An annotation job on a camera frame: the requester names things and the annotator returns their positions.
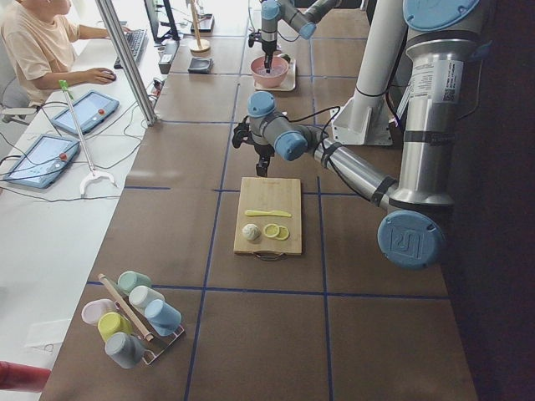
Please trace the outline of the yellow plastic knife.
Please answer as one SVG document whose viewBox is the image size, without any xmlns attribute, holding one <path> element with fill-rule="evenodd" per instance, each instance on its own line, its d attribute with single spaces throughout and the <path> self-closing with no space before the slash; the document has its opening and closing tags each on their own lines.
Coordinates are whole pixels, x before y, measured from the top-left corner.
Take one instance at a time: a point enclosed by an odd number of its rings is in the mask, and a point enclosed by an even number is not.
<svg viewBox="0 0 535 401">
<path fill-rule="evenodd" d="M 245 216 L 274 216 L 274 217 L 285 217 L 285 218 L 291 218 L 293 215 L 290 212 L 287 211 L 279 211 L 279 210 L 272 210 L 272 211 L 257 211 L 257 210 L 245 210 L 244 211 Z"/>
</svg>

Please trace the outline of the upper blue teach pendant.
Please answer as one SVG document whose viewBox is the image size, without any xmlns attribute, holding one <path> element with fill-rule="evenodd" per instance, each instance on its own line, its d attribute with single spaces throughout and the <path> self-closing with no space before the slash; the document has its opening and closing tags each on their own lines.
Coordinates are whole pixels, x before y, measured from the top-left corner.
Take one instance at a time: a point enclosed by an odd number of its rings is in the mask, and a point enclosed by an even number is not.
<svg viewBox="0 0 535 401">
<path fill-rule="evenodd" d="M 118 109 L 119 105 L 120 102 L 118 99 L 95 90 L 91 90 L 75 100 L 73 102 L 73 108 L 82 133 L 85 135 L 97 125 L 103 123 Z M 55 115 L 52 118 L 52 125 L 71 135 L 78 133 L 69 108 Z"/>
</svg>

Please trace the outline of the pink bowl of ice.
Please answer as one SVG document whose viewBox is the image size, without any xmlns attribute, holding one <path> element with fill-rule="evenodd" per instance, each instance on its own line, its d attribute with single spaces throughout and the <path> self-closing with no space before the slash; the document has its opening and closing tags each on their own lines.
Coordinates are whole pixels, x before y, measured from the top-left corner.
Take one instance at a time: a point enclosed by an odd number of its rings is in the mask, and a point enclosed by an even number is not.
<svg viewBox="0 0 535 401">
<path fill-rule="evenodd" d="M 264 65 L 264 57 L 255 58 L 250 64 L 251 73 L 255 84 L 264 88 L 275 88 L 286 78 L 289 63 L 280 57 L 274 57 L 269 69 Z"/>
</svg>

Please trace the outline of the white cup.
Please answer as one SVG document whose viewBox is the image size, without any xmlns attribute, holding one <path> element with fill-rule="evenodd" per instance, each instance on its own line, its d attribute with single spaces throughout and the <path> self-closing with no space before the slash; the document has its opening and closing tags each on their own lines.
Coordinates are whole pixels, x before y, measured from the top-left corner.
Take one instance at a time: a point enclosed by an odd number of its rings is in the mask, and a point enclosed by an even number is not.
<svg viewBox="0 0 535 401">
<path fill-rule="evenodd" d="M 164 301 L 165 297 L 153 288 L 143 285 L 135 287 L 129 294 L 130 305 L 141 312 L 143 312 L 152 301 L 157 299 Z"/>
</svg>

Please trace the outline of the yellow cup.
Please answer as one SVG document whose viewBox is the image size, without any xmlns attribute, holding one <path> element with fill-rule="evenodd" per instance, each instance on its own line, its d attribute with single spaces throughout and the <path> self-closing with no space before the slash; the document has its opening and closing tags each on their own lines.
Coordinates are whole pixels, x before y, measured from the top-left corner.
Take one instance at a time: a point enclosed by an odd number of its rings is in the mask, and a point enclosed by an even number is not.
<svg viewBox="0 0 535 401">
<path fill-rule="evenodd" d="M 133 332 L 130 321 L 117 312 L 107 312 L 102 315 L 97 323 L 97 328 L 104 342 L 118 332 L 126 334 Z"/>
</svg>

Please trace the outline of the lower blue teach pendant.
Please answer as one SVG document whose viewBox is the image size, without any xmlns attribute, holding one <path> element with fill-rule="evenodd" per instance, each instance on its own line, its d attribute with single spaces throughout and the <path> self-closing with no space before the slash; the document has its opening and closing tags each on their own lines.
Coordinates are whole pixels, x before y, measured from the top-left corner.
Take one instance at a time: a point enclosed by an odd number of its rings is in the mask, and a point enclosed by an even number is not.
<svg viewBox="0 0 535 401">
<path fill-rule="evenodd" d="M 48 188 L 78 153 L 78 140 L 41 135 L 4 176 L 3 181 L 37 189 Z"/>
</svg>

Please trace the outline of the white round bun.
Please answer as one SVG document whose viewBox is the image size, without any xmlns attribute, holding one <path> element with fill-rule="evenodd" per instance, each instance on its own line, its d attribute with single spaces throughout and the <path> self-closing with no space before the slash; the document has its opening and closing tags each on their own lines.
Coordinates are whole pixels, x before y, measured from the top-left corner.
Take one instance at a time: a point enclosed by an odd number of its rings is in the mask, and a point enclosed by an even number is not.
<svg viewBox="0 0 535 401">
<path fill-rule="evenodd" d="M 261 238 L 262 232 L 256 224 L 248 223 L 242 227 L 242 236 L 246 241 L 255 242 Z"/>
</svg>

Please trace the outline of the blue teach pendant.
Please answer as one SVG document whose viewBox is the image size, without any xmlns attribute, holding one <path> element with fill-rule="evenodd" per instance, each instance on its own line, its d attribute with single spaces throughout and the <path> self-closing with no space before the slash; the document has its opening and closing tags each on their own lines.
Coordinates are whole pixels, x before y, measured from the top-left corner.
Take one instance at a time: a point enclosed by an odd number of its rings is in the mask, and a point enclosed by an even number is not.
<svg viewBox="0 0 535 401">
<path fill-rule="evenodd" d="M 78 153 L 78 140 L 41 135 L 4 176 L 3 181 L 37 189 L 48 188 Z"/>
<path fill-rule="evenodd" d="M 75 100 L 73 102 L 73 108 L 82 133 L 85 135 L 97 125 L 103 123 L 118 109 L 119 105 L 120 102 L 118 99 L 95 90 L 91 90 Z M 69 108 L 55 115 L 52 118 L 52 125 L 71 135 L 78 133 Z"/>
</svg>

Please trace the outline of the black computer mouse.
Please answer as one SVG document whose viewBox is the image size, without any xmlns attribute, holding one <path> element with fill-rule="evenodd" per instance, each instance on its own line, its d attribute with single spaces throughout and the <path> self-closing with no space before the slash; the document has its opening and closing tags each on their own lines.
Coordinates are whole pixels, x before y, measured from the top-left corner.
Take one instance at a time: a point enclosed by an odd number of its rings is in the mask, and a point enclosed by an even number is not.
<svg viewBox="0 0 535 401">
<path fill-rule="evenodd" d="M 110 81 L 115 81 L 116 80 L 116 75 L 113 73 L 113 72 L 103 72 L 103 75 L 105 78 L 107 78 L 108 80 Z"/>
</svg>

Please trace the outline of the folded grey cloth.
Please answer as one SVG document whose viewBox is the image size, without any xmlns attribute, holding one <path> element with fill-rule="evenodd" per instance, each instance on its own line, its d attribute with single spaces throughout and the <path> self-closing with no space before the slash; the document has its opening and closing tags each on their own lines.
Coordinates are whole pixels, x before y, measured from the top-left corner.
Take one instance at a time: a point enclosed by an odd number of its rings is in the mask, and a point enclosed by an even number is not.
<svg viewBox="0 0 535 401">
<path fill-rule="evenodd" d="M 192 57 L 187 70 L 189 74 L 209 74 L 212 66 L 212 58 Z"/>
</svg>

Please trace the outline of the person in peach shirt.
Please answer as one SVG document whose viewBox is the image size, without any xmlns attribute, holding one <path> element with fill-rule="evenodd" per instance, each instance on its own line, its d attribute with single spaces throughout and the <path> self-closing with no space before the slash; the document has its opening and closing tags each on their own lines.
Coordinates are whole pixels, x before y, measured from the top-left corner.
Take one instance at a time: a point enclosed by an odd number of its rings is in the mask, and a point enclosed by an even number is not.
<svg viewBox="0 0 535 401">
<path fill-rule="evenodd" d="M 31 106 L 43 104 L 60 88 L 60 79 L 70 86 L 114 82 L 103 75 L 111 69 L 73 70 L 74 42 L 110 35 L 104 28 L 70 22 L 70 8 L 70 1 L 14 1 L 5 10 L 1 38 Z"/>
</svg>

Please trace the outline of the black keyboard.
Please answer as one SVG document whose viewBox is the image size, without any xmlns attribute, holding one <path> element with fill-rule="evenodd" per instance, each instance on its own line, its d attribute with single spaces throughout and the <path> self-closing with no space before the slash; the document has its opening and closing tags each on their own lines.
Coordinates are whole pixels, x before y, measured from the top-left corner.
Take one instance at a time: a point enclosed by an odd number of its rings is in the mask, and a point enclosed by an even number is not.
<svg viewBox="0 0 535 401">
<path fill-rule="evenodd" d="M 147 31 L 145 29 L 136 29 L 129 32 L 124 32 L 127 44 L 132 52 L 133 59 L 136 64 L 139 64 L 143 58 L 145 48 L 147 45 Z"/>
</svg>

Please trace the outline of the pink cup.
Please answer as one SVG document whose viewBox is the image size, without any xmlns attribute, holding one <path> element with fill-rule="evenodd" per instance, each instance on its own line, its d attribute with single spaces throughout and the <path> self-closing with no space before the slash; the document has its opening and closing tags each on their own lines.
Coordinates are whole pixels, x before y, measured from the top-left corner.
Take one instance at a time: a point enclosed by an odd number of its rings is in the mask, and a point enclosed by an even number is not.
<svg viewBox="0 0 535 401">
<path fill-rule="evenodd" d="M 113 301 L 102 298 L 86 303 L 82 309 L 81 318 L 85 323 L 96 326 L 102 316 L 116 310 L 117 307 Z"/>
</svg>

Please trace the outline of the metal ice scoop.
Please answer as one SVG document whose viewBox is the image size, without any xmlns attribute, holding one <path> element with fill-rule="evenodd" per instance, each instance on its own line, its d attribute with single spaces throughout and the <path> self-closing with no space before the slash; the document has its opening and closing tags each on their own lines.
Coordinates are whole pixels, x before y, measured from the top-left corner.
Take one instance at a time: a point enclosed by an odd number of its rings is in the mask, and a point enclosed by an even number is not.
<svg viewBox="0 0 535 401">
<path fill-rule="evenodd" d="M 266 53 L 264 57 L 264 68 L 267 74 L 271 73 L 273 56 L 270 53 Z"/>
</svg>

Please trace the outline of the aluminium frame post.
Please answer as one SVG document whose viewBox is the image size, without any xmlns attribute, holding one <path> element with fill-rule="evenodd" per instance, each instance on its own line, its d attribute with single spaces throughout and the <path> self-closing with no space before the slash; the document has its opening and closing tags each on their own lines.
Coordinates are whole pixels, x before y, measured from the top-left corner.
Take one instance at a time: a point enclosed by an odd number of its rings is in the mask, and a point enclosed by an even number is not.
<svg viewBox="0 0 535 401">
<path fill-rule="evenodd" d="M 151 127 L 157 121 L 157 116 L 151 104 L 150 97 L 146 93 L 137 64 L 125 38 L 125 32 L 120 25 L 120 20 L 118 19 L 113 3 L 110 0 L 96 0 L 96 5 L 120 59 L 135 100 L 140 106 L 147 125 Z"/>
</svg>

